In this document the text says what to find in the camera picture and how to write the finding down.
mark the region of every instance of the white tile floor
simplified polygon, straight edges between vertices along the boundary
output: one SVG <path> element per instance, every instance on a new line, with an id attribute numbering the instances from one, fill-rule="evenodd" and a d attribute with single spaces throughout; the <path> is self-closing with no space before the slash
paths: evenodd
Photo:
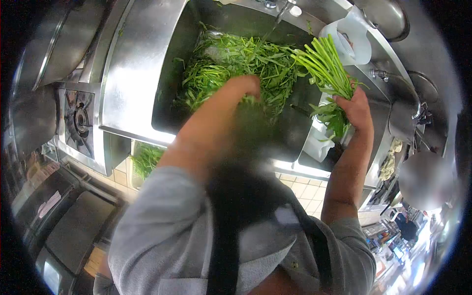
<path id="1" fill-rule="evenodd" d="M 109 177 L 99 174 L 71 158 L 68 160 L 72 165 L 111 187 L 126 201 L 134 202 L 136 199 L 138 191 L 131 187 L 129 177 L 127 177 L 128 173 L 131 173 L 128 167 L 130 165 L 129 158 L 120 163 Z M 276 177 L 279 178 L 283 184 L 292 189 L 308 215 L 321 218 L 321 209 L 323 208 L 326 185 L 328 184 L 326 181 L 280 173 L 276 173 Z M 379 222 L 380 212 L 381 211 L 359 212 L 358 216 L 361 226 Z"/>
<path id="2" fill-rule="evenodd" d="M 276 176 L 286 186 L 290 187 L 308 215 L 321 218 L 324 197 L 326 193 L 326 181 L 295 177 L 287 174 L 276 173 Z M 361 226 L 380 221 L 381 211 L 359 212 Z"/>

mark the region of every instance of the right hand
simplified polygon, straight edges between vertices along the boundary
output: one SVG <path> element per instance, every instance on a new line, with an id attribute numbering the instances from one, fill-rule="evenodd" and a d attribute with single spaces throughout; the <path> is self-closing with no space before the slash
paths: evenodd
<path id="1" fill-rule="evenodd" d="M 349 122 L 356 131 L 374 131 L 372 123 L 371 109 L 365 96 L 364 90 L 357 86 L 350 101 L 341 96 L 333 96 L 333 100 L 340 106 L 347 115 Z"/>

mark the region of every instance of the sink basin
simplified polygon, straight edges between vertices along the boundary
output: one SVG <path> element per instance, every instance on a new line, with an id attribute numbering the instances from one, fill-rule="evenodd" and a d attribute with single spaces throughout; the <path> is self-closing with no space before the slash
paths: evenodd
<path id="1" fill-rule="evenodd" d="M 163 61 L 152 111 L 152 128 L 176 135 L 190 117 L 187 110 L 175 107 L 173 104 L 173 100 L 181 91 L 184 75 L 183 64 L 175 62 L 174 58 L 183 59 L 185 64 L 188 63 L 202 33 L 199 22 L 225 33 L 244 37 L 262 37 L 270 31 L 274 21 L 275 18 L 271 15 L 235 4 L 221 7 L 218 6 L 218 2 L 212 0 L 187 2 L 176 24 Z M 275 44 L 294 44 L 297 48 L 303 48 L 303 45 L 309 44 L 312 39 L 313 36 L 306 31 L 282 21 L 269 36 L 268 41 Z M 370 88 L 365 90 L 370 101 L 375 128 L 372 163 L 387 125 L 390 102 L 358 67 L 349 66 L 346 70 Z M 321 97 L 318 87 L 310 85 L 308 78 L 308 76 L 299 78 L 295 83 L 292 95 L 287 99 L 282 114 L 270 131 L 272 136 L 266 144 L 267 150 L 270 151 L 269 156 L 273 159 L 286 162 L 295 162 L 298 159 L 300 165 L 331 172 L 349 143 L 354 130 L 351 128 L 339 142 L 336 142 L 335 148 L 329 151 L 322 163 L 302 152 L 312 122 L 300 110 L 310 111 L 309 103 L 318 105 Z M 297 106 L 297 110 L 290 107 L 290 104 Z"/>

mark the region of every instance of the bunch of greens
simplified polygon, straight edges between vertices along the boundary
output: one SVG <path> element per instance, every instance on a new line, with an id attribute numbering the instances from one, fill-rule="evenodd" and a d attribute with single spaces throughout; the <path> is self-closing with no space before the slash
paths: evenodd
<path id="1" fill-rule="evenodd" d="M 306 51 L 295 49 L 291 55 L 299 64 L 304 66 L 312 76 L 311 84 L 316 84 L 320 91 L 327 94 L 342 96 L 351 100 L 355 88 L 359 83 L 355 78 L 349 77 L 344 70 L 331 35 L 328 38 L 314 38 L 313 48 L 305 45 Z M 321 106 L 310 106 L 313 108 L 312 116 L 316 116 L 328 130 L 333 130 L 333 136 L 342 137 L 349 128 L 346 113 L 332 99 L 329 104 Z"/>
<path id="2" fill-rule="evenodd" d="M 147 143 L 139 143 L 139 149 L 141 150 L 139 155 L 131 156 L 131 159 L 136 173 L 144 180 L 156 168 L 164 150 Z"/>
<path id="3" fill-rule="evenodd" d="M 204 32 L 186 66 L 182 86 L 184 97 L 177 102 L 196 111 L 229 78 L 257 75 L 261 79 L 261 104 L 268 120 L 282 112 L 301 67 L 290 58 L 293 47 L 261 42 L 231 34 Z M 253 98 L 244 98 L 253 102 Z"/>

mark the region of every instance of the running water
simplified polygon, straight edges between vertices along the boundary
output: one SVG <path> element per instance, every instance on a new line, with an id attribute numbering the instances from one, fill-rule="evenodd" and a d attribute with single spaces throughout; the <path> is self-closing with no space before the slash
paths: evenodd
<path id="1" fill-rule="evenodd" d="M 269 35 L 270 35 L 272 32 L 275 31 L 275 28 L 277 28 L 277 25 L 282 21 L 282 15 L 283 15 L 287 10 L 290 10 L 295 4 L 296 4 L 296 1 L 295 1 L 295 0 L 287 0 L 287 1 L 285 2 L 285 5 L 282 7 L 282 9 L 281 9 L 280 12 L 278 13 L 277 17 L 275 18 L 274 26 L 272 26 L 272 29 L 271 29 L 270 31 L 268 31 L 268 32 L 261 38 L 261 41 L 259 41 L 259 43 L 256 45 L 256 48 L 254 48 L 253 53 L 249 56 L 249 59 L 247 60 L 246 65 L 248 65 L 249 62 L 254 59 L 254 57 L 256 56 L 256 53 L 261 49 L 261 46 L 267 41 L 267 38 L 269 37 Z"/>

